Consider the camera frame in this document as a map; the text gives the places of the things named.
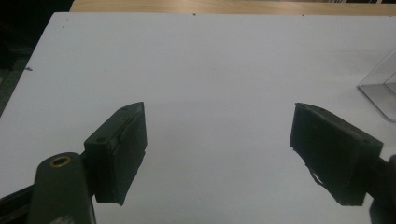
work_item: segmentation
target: white surface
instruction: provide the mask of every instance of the white surface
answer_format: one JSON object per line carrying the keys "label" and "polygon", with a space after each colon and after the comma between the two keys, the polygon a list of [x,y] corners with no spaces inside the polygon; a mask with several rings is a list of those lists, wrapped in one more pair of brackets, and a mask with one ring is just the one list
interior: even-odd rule
{"label": "white surface", "polygon": [[144,101],[148,148],[125,205],[98,223],[370,223],[290,148],[295,102],[324,107],[396,153],[396,126],[356,85],[396,45],[394,17],[57,13],[0,118],[0,197],[47,157],[83,151]]}

